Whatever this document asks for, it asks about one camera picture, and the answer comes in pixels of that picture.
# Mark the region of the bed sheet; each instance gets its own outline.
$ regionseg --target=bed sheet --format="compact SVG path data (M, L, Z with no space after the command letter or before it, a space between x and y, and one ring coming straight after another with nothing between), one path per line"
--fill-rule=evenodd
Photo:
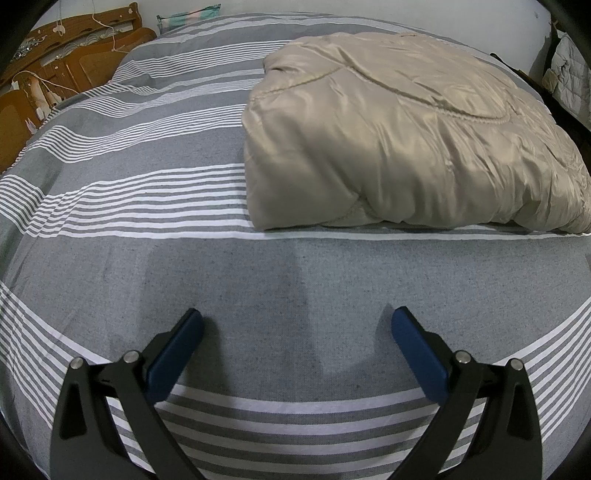
M523 358L545 476L565 457L591 405L588 236L509 225L262 233L249 221L241 113L262 59L304 35L405 30L219 17L137 47L107 85L51 114L0 178L0 408L41 469L72 357L118 359L191 306L205 337L157 408L208 478L387 478L436 412L389 334L400 305L479 361Z

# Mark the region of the white wall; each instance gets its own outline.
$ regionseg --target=white wall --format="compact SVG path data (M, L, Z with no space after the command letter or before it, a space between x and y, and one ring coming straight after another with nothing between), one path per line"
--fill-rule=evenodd
M95 0L96 10L126 0ZM550 14L537 0L137 0L144 25L158 32L156 15L191 11L215 3L222 15L244 12L327 12L392 20L446 35L541 80L550 38ZM91 0L61 0L63 17L92 12ZM55 21L59 3L37 25Z

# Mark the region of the comforter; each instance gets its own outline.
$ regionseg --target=comforter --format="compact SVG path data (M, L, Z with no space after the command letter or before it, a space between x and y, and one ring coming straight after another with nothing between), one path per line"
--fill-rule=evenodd
M260 229L511 220L591 231L591 178L545 106L496 67L419 33L295 40L243 114Z

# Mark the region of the striped bed sheet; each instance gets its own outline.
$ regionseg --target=striped bed sheet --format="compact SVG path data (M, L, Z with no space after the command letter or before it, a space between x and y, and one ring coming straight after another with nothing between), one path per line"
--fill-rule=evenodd
M191 306L205 337L157 409L207 478L387 478L437 411L389 334L403 304L452 349L522 358L544 476L565 457L591 406L588 236L258 232L249 220L241 113L262 59L305 35L407 30L325 14L218 17L135 48L109 83L52 111L0 177L0 410L43 471L69 361L116 360ZM485 53L440 40L530 91ZM130 458L150 469L110 404Z

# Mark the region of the wooden headboard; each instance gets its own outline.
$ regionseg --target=wooden headboard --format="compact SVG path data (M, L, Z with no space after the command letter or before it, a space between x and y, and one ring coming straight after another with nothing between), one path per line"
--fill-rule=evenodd
M95 18L109 27L115 27L129 22L133 30L137 30L142 26L142 18L139 16L138 4L136 2L133 2L128 7L96 13ZM56 26L55 22L31 31L27 36L27 40L31 40L33 45L28 51L24 52L25 54L22 57L18 58L18 52L15 54L13 61L10 62L6 70L0 75L0 88L11 82L12 77L22 70L30 70L40 77L45 78L45 80L50 80L45 76L47 72L45 72L41 65L41 59L68 43L74 42L90 33L105 29L93 20L92 15L78 15L77 17L65 18L62 20L62 23L66 29L66 33L62 36L58 32L53 31L53 28Z
M13 79L18 83L17 90L0 96L0 173L13 164L26 141L41 126L40 119L46 118L54 105L62 99L104 85L126 52L156 37L152 30L142 27L136 2L128 7L96 13L95 19L107 27L122 28L124 24L131 24L132 30L115 34L116 51L113 51L111 29L97 23L92 15L63 19L66 32L61 36L53 31L55 22L43 25L31 31L23 42L27 47L21 45L13 61L0 75L0 87L10 84ZM52 58L65 45L78 45L89 34L102 30L108 30L107 37L78 46L68 55Z

